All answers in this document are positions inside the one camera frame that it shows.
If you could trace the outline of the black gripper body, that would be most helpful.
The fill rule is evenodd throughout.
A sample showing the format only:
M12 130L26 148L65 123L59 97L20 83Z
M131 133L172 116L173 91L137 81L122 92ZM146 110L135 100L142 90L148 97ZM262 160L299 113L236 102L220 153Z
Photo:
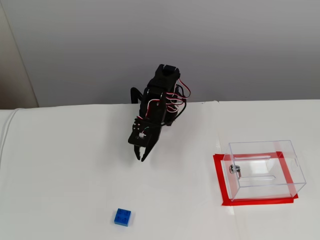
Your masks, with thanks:
M161 124L153 123L139 117L134 119L134 123L132 125L132 129L137 131L145 131L147 129L161 128L161 127L162 127Z

